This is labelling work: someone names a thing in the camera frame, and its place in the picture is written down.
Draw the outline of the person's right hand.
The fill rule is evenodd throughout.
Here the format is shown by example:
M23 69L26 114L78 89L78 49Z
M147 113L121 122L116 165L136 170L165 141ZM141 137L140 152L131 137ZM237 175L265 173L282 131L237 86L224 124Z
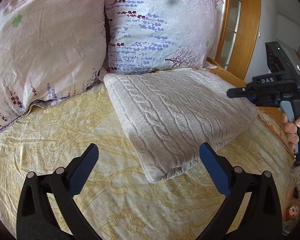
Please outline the person's right hand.
M290 150L295 150L298 142L299 136L297 135L297 129L300 128L300 116L295 122L289 122L288 117L285 113L281 113L281 121L283 125L283 130L288 139L288 145Z

